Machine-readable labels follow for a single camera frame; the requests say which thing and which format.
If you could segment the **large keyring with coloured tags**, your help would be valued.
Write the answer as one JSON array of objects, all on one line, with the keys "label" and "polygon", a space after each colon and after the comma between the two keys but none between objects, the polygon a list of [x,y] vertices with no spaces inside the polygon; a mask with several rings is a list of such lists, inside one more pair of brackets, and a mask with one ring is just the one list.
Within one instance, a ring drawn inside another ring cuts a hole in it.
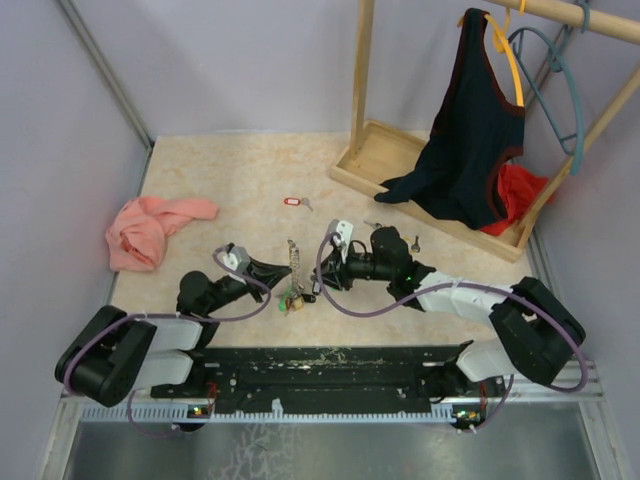
[{"label": "large keyring with coloured tags", "polygon": [[290,285],[280,296],[279,310],[288,315],[301,310],[306,304],[314,304],[316,296],[313,293],[306,293],[300,281],[300,251],[298,245],[292,240],[287,240],[288,259],[290,267]]}]

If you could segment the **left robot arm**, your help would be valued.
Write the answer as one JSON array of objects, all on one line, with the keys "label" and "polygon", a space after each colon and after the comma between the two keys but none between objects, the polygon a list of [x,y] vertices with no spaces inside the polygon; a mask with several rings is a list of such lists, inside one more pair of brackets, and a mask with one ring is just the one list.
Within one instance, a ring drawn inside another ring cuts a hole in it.
[{"label": "left robot arm", "polygon": [[260,262],[236,247],[217,263],[227,274],[216,281],[201,271],[182,277],[174,313],[101,307],[58,360],[54,378],[68,393],[104,407],[161,385],[174,385],[189,397],[201,394],[208,373],[194,364],[195,350],[208,345],[221,323],[264,310],[272,289],[292,273],[287,265]]}]

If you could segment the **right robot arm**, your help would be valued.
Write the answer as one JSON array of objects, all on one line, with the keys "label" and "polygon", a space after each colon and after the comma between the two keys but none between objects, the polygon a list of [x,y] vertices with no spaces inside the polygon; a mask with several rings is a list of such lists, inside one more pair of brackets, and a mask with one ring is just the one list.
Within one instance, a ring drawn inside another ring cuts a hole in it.
[{"label": "right robot arm", "polygon": [[[357,280],[383,281],[394,301],[367,312],[373,318],[399,307],[423,313],[446,313],[483,324],[495,333],[488,341],[463,346],[447,370],[448,387],[470,395],[482,380],[520,374],[529,381],[560,391],[555,380],[575,359],[580,377],[574,391],[589,378],[580,347],[586,332],[579,321],[539,279],[525,276],[513,285],[497,286],[445,274],[415,260],[408,244],[393,227],[371,233],[371,248],[358,252],[353,226],[333,220],[316,254],[313,280],[328,296],[348,291]],[[324,247],[330,246],[330,252]]]}]

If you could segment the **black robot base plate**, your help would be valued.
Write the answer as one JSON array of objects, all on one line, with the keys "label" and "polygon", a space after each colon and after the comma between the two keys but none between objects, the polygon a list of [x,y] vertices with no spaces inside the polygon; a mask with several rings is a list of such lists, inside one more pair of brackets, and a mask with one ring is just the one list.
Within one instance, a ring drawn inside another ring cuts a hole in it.
[{"label": "black robot base plate", "polygon": [[152,388],[162,400],[202,399],[192,419],[398,420],[477,427],[506,390],[497,374],[473,381],[459,346],[215,347],[192,353],[180,385]]}]

